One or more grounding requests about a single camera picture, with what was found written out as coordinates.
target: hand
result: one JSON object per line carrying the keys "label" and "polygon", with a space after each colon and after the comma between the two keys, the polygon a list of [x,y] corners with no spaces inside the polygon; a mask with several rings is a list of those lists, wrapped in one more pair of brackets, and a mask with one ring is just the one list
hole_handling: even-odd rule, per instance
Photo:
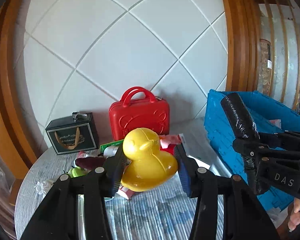
{"label": "hand", "polygon": [[295,198],[293,201],[293,210],[290,215],[290,221],[288,227],[291,231],[296,229],[297,225],[300,224],[300,199]]}

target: gift box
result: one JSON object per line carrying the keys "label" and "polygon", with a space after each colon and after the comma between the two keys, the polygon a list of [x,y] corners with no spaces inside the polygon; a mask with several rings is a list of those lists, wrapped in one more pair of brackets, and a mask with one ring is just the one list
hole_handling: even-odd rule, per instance
{"label": "gift box", "polygon": [[72,116],[52,120],[46,132],[57,154],[99,148],[99,137],[92,113],[74,112]]}

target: duck body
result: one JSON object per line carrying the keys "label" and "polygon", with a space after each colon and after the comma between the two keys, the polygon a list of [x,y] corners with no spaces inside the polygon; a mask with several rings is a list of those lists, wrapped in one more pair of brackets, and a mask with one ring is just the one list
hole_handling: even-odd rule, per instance
{"label": "duck body", "polygon": [[170,153],[160,151],[159,136],[148,128],[129,132],[123,141],[123,152],[131,163],[121,183],[136,192],[159,186],[178,170],[177,160]]}

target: blue plastic box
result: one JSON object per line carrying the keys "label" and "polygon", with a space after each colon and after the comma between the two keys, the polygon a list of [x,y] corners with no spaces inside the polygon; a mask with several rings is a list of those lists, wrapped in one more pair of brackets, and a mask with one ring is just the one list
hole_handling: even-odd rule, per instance
{"label": "blue plastic box", "polygon": [[[233,174],[239,174],[247,181],[243,160],[232,148],[234,134],[220,104],[222,98],[229,93],[231,92],[209,91],[204,125],[212,148],[219,154]],[[283,132],[283,130],[300,132],[300,115],[290,108],[258,91],[238,93],[256,123],[259,132],[275,133]],[[282,129],[269,122],[273,119],[281,119]],[[293,201],[291,195],[274,187],[258,196],[258,199],[265,210],[272,207],[279,207],[283,210]]]}

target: black wrapped handle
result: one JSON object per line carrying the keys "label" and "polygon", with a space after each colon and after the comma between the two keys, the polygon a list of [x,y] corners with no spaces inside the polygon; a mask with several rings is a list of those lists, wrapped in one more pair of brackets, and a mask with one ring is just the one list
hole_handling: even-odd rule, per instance
{"label": "black wrapped handle", "polygon": [[[246,109],[238,93],[230,93],[221,100],[221,106],[230,123],[236,138],[249,141],[260,141],[255,122]],[[241,155],[244,163],[244,171],[247,174],[248,185],[256,195],[261,195],[269,190],[269,185],[257,180],[256,160]]]}

